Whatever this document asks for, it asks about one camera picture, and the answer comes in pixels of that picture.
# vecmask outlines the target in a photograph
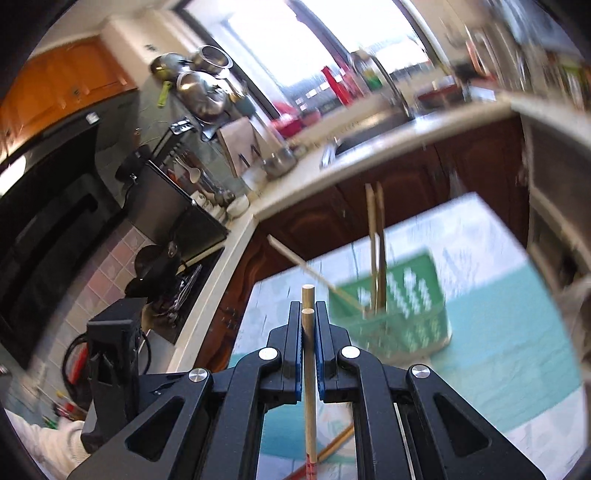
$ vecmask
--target metal pot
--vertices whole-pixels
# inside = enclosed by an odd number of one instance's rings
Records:
[[[275,180],[289,172],[296,164],[297,159],[289,147],[283,147],[262,161],[262,169],[271,180]]]
[[[193,70],[200,70],[214,76],[220,75],[234,65],[226,52],[211,45],[199,47],[193,55],[192,61]]]
[[[191,113],[208,125],[214,124],[228,109],[228,93],[205,72],[181,73],[177,93]]]
[[[181,73],[191,71],[191,65],[191,60],[178,53],[165,53],[154,59],[150,71],[162,82],[176,83]]]

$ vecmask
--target faucet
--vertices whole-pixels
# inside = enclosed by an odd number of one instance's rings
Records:
[[[390,87],[390,89],[392,90],[392,93],[394,94],[395,104],[397,106],[399,106],[400,108],[402,108],[402,110],[406,114],[407,118],[411,118],[411,111],[410,111],[410,107],[408,106],[408,102],[406,101],[406,98],[404,98],[404,95],[402,94],[400,89],[396,86],[396,84],[392,80],[392,77],[390,76],[388,71],[384,68],[382,63],[378,60],[378,58],[375,55],[371,55],[371,54],[367,53],[365,50],[354,51],[349,57],[349,64],[350,64],[351,68],[353,69],[353,71],[357,75],[359,75],[360,77],[363,78],[361,72],[359,71],[358,63],[359,63],[359,61],[365,62],[370,59],[374,61],[374,63],[378,67],[378,70],[386,79],[388,86]]]

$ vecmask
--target green plastic basket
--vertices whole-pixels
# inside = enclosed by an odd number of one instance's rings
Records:
[[[430,355],[452,336],[445,298],[428,252],[388,267],[386,311],[363,318],[359,311],[329,293],[330,321],[348,330],[351,341],[385,364],[401,364]],[[371,277],[339,288],[370,304]]]

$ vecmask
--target bottle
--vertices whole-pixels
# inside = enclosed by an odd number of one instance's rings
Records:
[[[353,97],[343,85],[340,85],[336,81],[335,77],[333,77],[332,72],[330,71],[330,68],[328,68],[327,66],[324,67],[322,69],[322,73],[324,73],[324,76],[326,77],[326,80],[329,83],[330,88],[333,89],[335,95],[340,100],[340,103],[342,103],[343,105],[350,105],[351,103],[353,103]]]

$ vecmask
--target small bowl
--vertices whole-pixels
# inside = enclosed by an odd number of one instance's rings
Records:
[[[236,200],[234,200],[230,205],[228,205],[226,213],[231,219],[238,218],[240,217],[240,215],[242,215],[244,212],[248,210],[249,206],[250,202],[248,201],[247,196],[242,195],[238,197]]]

